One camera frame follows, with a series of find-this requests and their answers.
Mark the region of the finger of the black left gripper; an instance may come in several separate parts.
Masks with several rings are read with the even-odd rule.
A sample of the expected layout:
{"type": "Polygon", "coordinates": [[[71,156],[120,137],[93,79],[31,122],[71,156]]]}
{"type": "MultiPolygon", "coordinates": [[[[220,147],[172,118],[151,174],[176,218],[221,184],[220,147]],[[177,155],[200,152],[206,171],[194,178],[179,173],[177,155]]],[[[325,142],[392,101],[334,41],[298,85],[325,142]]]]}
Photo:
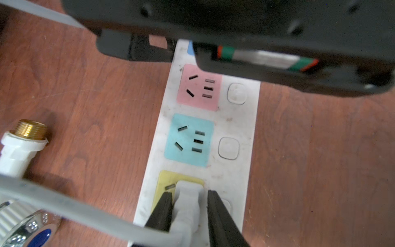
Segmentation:
{"type": "Polygon", "coordinates": [[[172,62],[176,40],[166,38],[167,48],[152,46],[148,35],[103,29],[96,39],[102,54],[135,62],[172,62]]]}

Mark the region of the white multicolour power strip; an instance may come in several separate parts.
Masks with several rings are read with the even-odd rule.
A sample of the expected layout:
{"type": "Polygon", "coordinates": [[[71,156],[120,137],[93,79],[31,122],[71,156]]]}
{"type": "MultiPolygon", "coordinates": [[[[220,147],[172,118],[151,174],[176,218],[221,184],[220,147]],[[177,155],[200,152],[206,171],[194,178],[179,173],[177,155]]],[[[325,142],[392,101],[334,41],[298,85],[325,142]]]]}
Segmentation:
{"type": "Polygon", "coordinates": [[[170,230],[186,233],[193,247],[211,247],[209,190],[242,233],[260,82],[202,71],[191,50],[190,41],[177,42],[134,223],[145,225],[170,192],[170,230]]]}

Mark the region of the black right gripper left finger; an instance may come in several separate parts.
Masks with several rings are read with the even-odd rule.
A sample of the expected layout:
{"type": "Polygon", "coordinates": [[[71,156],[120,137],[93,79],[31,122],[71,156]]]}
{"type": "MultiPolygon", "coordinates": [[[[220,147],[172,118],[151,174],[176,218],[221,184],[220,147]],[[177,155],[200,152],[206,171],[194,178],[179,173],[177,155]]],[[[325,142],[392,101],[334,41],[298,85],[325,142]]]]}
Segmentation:
{"type": "Polygon", "coordinates": [[[145,228],[169,232],[172,220],[173,196],[164,192],[151,213],[145,228]]]}

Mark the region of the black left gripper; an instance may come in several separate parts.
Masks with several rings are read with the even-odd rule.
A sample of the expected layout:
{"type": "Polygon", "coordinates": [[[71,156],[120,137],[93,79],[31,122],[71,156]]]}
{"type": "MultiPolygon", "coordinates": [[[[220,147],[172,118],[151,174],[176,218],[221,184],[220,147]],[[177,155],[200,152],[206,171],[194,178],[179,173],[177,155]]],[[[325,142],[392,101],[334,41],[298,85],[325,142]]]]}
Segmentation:
{"type": "Polygon", "coordinates": [[[207,72],[353,97],[395,86],[394,1],[63,1],[103,29],[192,42],[207,72]]]}

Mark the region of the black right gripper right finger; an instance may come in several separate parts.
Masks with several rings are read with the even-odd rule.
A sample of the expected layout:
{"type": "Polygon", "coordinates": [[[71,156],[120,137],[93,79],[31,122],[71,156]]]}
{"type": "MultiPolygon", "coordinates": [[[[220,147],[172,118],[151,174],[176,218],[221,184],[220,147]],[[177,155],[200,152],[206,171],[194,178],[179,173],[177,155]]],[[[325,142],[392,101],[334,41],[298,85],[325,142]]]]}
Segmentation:
{"type": "Polygon", "coordinates": [[[210,246],[250,247],[216,191],[208,191],[207,203],[210,246]]]}

